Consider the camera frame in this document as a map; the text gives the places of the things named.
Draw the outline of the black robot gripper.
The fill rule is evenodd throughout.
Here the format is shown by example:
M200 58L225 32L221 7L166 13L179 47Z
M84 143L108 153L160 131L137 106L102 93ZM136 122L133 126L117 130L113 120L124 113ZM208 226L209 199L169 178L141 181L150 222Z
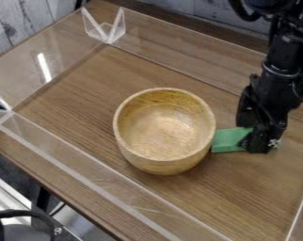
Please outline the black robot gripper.
M249 77L236 113L236 126L251 129L241 139L249 153L268 153L277 147L289 112L303 104L303 68L279 69L269 62L261 67L261 74Z

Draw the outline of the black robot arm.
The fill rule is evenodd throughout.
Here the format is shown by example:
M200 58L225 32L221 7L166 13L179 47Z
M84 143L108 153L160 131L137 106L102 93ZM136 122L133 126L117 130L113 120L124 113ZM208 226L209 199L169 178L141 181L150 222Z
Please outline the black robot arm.
M239 146L268 153L279 145L291 111L303 104L303 0L228 2L244 21L271 23L261 72L249 76L236 114L236 125L251 130Z

